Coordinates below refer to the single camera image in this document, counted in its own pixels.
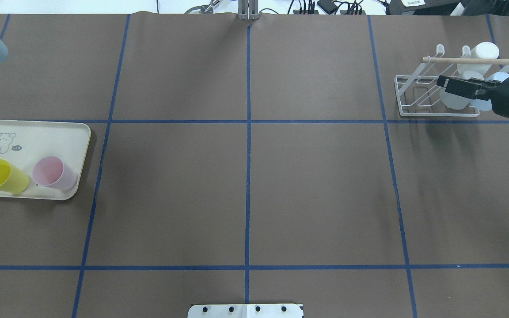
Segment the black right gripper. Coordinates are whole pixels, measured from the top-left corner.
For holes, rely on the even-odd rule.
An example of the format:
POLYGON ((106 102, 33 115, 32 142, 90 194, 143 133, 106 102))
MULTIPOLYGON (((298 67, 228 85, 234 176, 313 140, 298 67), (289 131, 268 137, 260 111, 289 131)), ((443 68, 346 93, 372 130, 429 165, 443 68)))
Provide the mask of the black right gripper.
MULTIPOLYGON (((444 88, 447 93, 467 99, 477 99, 477 97, 486 99, 482 96, 485 83, 486 81, 483 79, 462 79, 444 75, 438 76, 437 79, 437 85, 444 88)), ((495 84, 487 81, 487 85, 491 88, 495 84)), ((489 93, 489 99, 492 101, 492 111, 499 116, 509 118, 509 78, 498 85, 495 92, 489 93)))

